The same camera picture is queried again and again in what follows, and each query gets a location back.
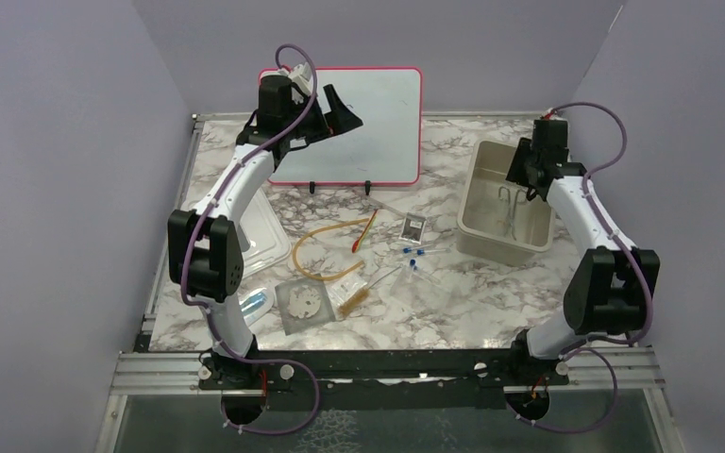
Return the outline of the bundle of clear pipettes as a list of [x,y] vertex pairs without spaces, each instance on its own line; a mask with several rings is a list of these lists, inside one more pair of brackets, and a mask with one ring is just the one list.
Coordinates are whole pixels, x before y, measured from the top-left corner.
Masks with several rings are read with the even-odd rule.
[[473,223],[473,228],[481,232],[513,240],[506,237],[503,232],[504,225],[501,221],[504,219],[504,211],[497,197],[497,190],[501,186],[499,185],[495,189],[486,189],[475,200],[470,220]]

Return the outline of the metal crucible tongs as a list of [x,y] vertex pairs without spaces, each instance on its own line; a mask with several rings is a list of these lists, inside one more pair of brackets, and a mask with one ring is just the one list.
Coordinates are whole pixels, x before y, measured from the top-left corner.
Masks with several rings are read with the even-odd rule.
[[504,235],[515,241],[516,211],[519,206],[528,203],[528,200],[526,199],[526,189],[519,186],[502,185],[497,190],[497,197],[499,202],[502,204],[504,211],[504,219],[501,221],[504,225]]

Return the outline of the yellow rubber tubing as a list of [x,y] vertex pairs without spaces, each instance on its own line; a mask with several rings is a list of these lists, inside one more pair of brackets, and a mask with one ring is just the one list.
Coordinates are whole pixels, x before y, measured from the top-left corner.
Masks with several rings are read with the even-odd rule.
[[291,261],[295,270],[305,278],[329,283],[364,267],[363,260],[351,262],[345,269],[337,269],[334,273],[326,269],[319,270],[321,265],[330,263],[336,256],[340,261],[345,262],[348,252],[341,252],[339,246],[333,243],[333,239],[327,243],[320,239],[325,233],[333,233],[335,230],[361,226],[368,222],[367,218],[346,221],[330,226],[322,226],[314,229],[299,238],[292,247]]

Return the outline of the small clear zip bag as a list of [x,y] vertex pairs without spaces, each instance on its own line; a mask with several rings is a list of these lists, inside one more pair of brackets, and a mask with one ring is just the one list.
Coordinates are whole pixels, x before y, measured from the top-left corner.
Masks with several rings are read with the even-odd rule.
[[367,280],[357,273],[348,274],[331,282],[327,291],[332,307],[340,308],[352,295],[362,289]]

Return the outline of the bag of filter paper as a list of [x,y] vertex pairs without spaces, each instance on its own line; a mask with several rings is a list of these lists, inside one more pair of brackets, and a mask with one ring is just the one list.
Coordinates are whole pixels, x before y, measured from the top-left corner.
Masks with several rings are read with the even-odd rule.
[[282,282],[275,287],[275,295],[286,335],[336,320],[324,281],[304,277]]

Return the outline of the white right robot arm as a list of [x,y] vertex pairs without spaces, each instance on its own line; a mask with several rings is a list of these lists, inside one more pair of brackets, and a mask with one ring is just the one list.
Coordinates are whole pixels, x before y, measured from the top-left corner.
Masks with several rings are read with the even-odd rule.
[[553,360],[589,342],[628,344],[649,330],[660,259],[621,232],[596,194],[585,167],[570,160],[568,126],[542,117],[515,150],[507,181],[530,200],[552,207],[573,239],[580,263],[563,296],[563,308],[523,332],[526,348],[506,362],[509,376],[529,384]]

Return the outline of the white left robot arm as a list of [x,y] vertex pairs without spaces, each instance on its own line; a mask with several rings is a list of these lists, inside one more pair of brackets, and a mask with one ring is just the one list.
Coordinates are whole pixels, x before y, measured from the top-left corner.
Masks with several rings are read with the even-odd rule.
[[299,149],[350,132],[363,120],[331,84],[304,84],[295,74],[271,74],[258,85],[258,107],[236,139],[233,157],[215,186],[191,210],[167,221],[169,273],[183,302],[202,310],[223,374],[247,387],[259,374],[248,355],[255,343],[237,297],[248,248],[241,220],[254,195],[278,169],[293,142]]

